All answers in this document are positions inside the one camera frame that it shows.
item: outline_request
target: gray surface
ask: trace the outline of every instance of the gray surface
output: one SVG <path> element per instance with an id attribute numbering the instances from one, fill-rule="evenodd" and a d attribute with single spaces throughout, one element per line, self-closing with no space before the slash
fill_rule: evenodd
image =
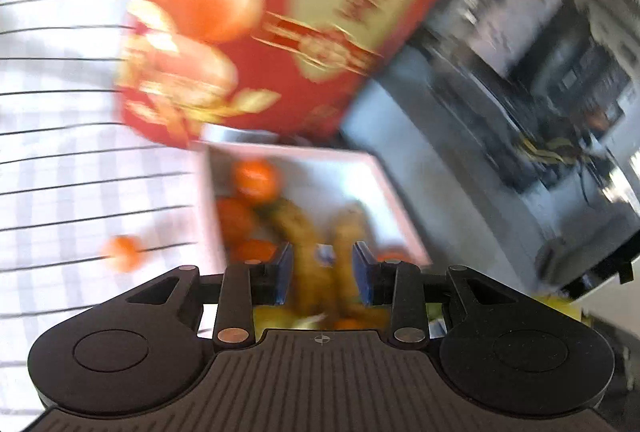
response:
<path id="1" fill-rule="evenodd" d="M 456 395 L 428 357 L 374 331 L 269 331 L 220 353 L 186 396 L 148 415 L 80 418 L 53 410 L 33 432 L 612 432 L 592 411 L 551 420 L 492 414 Z"/>

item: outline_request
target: striped cloth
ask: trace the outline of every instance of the striped cloth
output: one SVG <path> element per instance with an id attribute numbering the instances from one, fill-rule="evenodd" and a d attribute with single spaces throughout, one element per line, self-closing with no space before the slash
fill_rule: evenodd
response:
<path id="1" fill-rule="evenodd" d="M 189 153 L 143 139 L 116 115 L 126 3 L 0 0 L 2 432 L 42 411 L 26 368 L 40 334 L 175 266 L 203 266 Z M 117 234 L 149 251 L 133 274 L 101 260 Z"/>

